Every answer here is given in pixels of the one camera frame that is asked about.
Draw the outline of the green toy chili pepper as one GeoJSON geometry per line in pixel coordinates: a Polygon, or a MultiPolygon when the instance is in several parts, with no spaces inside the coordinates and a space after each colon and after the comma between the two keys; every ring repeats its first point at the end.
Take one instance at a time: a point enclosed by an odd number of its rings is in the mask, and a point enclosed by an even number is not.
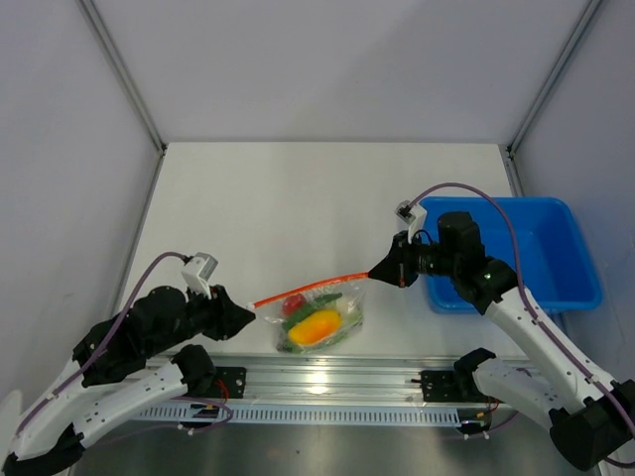
{"type": "Polygon", "coordinates": [[[290,317],[288,317],[283,326],[289,330],[294,325],[302,322],[313,312],[325,309],[328,304],[335,302],[341,297],[342,293],[326,294],[316,297],[315,299],[308,301],[302,308],[298,309],[290,317]]]}

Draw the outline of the clear zip bag orange zipper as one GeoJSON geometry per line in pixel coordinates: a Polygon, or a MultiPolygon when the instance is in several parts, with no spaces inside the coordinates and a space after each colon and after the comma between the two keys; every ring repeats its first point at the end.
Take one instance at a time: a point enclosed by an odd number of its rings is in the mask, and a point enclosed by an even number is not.
{"type": "Polygon", "coordinates": [[[366,273],[334,277],[255,301],[248,308],[276,327],[279,352],[316,353],[361,328],[367,279],[366,273]]]}

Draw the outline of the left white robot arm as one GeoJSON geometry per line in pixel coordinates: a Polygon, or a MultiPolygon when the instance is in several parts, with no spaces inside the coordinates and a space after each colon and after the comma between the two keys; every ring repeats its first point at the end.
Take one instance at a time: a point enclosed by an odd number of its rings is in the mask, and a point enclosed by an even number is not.
{"type": "Polygon", "coordinates": [[[226,289],[209,295],[156,288],[125,312],[94,325],[63,372],[27,412],[4,461],[6,475],[55,475],[110,430],[147,408],[204,398],[217,371],[191,339],[236,336],[256,318],[226,289]]]}

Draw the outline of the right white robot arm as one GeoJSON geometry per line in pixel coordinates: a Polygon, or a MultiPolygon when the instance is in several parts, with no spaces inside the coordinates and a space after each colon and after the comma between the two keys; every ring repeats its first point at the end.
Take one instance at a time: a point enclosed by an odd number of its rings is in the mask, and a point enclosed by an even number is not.
{"type": "Polygon", "coordinates": [[[553,323],[525,286],[521,268],[490,257],[467,212],[438,220],[439,239],[426,244],[424,209],[404,206],[407,223],[370,279],[399,288],[420,275],[446,277],[458,295],[502,329],[540,371],[512,369],[479,348],[457,360],[452,385],[465,400],[494,397],[545,428],[561,456],[587,471],[634,437],[634,383],[618,382],[553,323]]]}

